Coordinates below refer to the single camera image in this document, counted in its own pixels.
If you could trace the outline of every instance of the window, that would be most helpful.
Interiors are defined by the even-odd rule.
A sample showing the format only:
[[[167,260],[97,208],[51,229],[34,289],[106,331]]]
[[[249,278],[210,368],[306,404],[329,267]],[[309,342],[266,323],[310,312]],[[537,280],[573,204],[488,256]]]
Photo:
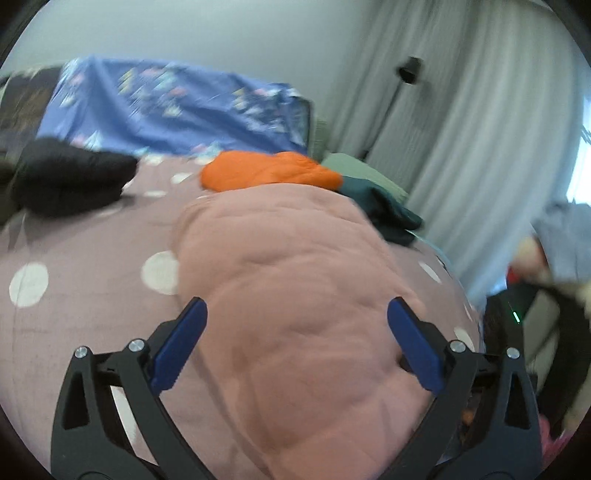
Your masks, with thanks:
[[[577,163],[567,197],[570,202],[591,204],[591,100],[585,99]]]

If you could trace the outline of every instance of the metal screw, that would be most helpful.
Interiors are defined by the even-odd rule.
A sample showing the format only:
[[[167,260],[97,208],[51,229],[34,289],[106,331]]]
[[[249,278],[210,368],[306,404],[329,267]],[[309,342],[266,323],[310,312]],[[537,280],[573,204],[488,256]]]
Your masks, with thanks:
[[[129,350],[132,352],[141,352],[145,347],[145,342],[141,338],[131,340],[129,343]]]
[[[74,352],[74,356],[76,358],[84,358],[88,354],[88,348],[85,346],[80,346]]]
[[[449,348],[452,349],[452,352],[463,353],[466,351],[466,344],[460,340],[454,340],[449,344]]]
[[[516,360],[516,359],[518,359],[520,355],[521,355],[521,354],[519,353],[519,350],[518,350],[517,348],[514,348],[514,347],[510,346],[510,347],[507,349],[507,356],[508,356],[509,358],[512,358],[513,360]]]

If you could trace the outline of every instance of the orange pillow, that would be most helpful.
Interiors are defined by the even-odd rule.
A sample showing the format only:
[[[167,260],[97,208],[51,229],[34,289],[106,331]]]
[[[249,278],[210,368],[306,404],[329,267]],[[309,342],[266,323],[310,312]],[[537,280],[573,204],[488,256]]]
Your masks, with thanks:
[[[269,183],[298,183],[337,190],[343,177],[296,152],[276,155],[222,152],[201,171],[203,188],[224,192]]]

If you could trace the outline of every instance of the blue blanket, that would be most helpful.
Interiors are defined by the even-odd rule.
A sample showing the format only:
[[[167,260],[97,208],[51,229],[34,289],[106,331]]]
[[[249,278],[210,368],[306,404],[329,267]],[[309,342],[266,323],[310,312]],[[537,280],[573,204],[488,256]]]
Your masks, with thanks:
[[[283,83],[177,63],[68,62],[37,137],[132,155],[306,153],[307,108]]]

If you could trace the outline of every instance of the white polka dot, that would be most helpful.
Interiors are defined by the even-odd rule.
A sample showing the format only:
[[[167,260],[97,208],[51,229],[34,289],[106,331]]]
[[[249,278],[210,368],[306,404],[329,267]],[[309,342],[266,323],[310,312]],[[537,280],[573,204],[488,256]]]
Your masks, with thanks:
[[[176,185],[177,183],[181,183],[183,180],[187,180],[187,178],[189,178],[191,175],[191,173],[186,172],[177,173],[170,179],[170,183]]]
[[[429,277],[431,277],[437,283],[441,283],[441,278],[439,278],[439,276],[435,273],[435,271],[431,267],[429,267],[429,265],[427,265],[425,262],[419,262],[418,264],[421,266],[421,268],[425,272],[427,272],[427,275],[429,275]]]
[[[163,190],[148,190],[144,193],[144,197],[159,199],[166,195],[166,192]]]
[[[178,284],[178,261],[171,251],[152,255],[142,266],[142,281],[151,290],[175,295]]]
[[[95,217],[97,217],[97,218],[108,217],[108,216],[111,216],[117,212],[120,212],[122,208],[123,208],[123,205],[121,205],[120,203],[115,204],[115,205],[111,205],[111,206],[108,206],[107,208],[103,208],[101,211],[96,213]]]
[[[149,154],[146,155],[142,160],[146,165],[152,165],[155,167],[163,162],[164,155]]]
[[[456,338],[458,340],[464,342],[470,350],[474,351],[474,343],[472,343],[472,339],[470,338],[470,335],[468,335],[467,331],[460,327],[455,327],[453,331],[456,334]]]
[[[31,307],[41,300],[49,285],[49,273],[42,263],[32,262],[21,267],[13,276],[8,293],[19,308]]]
[[[135,443],[135,439],[138,436],[138,424],[135,421],[135,417],[131,411],[127,397],[125,396],[123,388],[121,387],[111,387],[111,393],[113,395],[115,407],[117,408],[117,413],[119,414],[119,418],[123,424],[123,429],[127,434],[129,442],[131,445],[133,445]]]

